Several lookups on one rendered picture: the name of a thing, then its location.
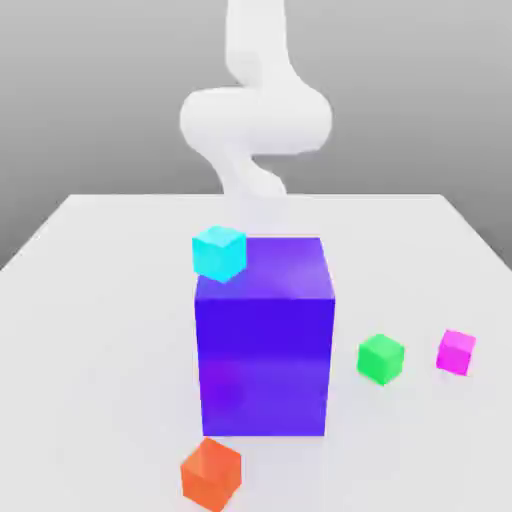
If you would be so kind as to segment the small magenta cube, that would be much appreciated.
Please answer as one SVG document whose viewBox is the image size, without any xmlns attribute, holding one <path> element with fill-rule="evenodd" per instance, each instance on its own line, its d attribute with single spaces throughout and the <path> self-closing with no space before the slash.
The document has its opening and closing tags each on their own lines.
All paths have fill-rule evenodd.
<svg viewBox="0 0 512 512">
<path fill-rule="evenodd" d="M 466 376 L 476 337 L 455 330 L 446 330 L 441 338 L 436 367 L 455 375 Z"/>
</svg>

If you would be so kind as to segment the small cyan cube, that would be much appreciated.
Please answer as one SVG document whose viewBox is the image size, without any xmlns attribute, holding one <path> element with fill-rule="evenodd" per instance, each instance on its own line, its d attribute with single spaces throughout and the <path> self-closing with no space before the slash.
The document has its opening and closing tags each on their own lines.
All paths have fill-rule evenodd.
<svg viewBox="0 0 512 512">
<path fill-rule="evenodd" d="M 225 283 L 246 268 L 246 234 L 212 226 L 192 238 L 192 260 L 195 273 Z"/>
</svg>

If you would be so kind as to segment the small orange cube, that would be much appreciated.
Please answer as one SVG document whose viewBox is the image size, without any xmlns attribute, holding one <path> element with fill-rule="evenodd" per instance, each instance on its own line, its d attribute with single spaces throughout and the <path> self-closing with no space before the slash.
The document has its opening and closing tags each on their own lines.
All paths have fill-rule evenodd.
<svg viewBox="0 0 512 512">
<path fill-rule="evenodd" d="M 180 466 L 183 495 L 210 512 L 222 512 L 242 483 L 242 458 L 205 437 Z"/>
</svg>

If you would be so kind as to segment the small green cube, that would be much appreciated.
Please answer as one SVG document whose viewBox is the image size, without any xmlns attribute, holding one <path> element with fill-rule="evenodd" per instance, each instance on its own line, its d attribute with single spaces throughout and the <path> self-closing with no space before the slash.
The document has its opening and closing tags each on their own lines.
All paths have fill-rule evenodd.
<svg viewBox="0 0 512 512">
<path fill-rule="evenodd" d="M 402 372 L 404 357 L 405 347 L 401 343 L 376 334 L 359 345 L 357 370 L 384 386 Z"/>
</svg>

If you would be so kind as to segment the large purple box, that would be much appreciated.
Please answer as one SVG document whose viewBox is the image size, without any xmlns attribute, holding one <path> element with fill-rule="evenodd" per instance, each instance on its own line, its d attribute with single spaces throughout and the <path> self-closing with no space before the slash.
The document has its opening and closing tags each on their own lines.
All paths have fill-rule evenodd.
<svg viewBox="0 0 512 512">
<path fill-rule="evenodd" d="M 194 297 L 203 433 L 325 432 L 335 293 L 317 237 L 253 237 L 246 268 Z"/>
</svg>

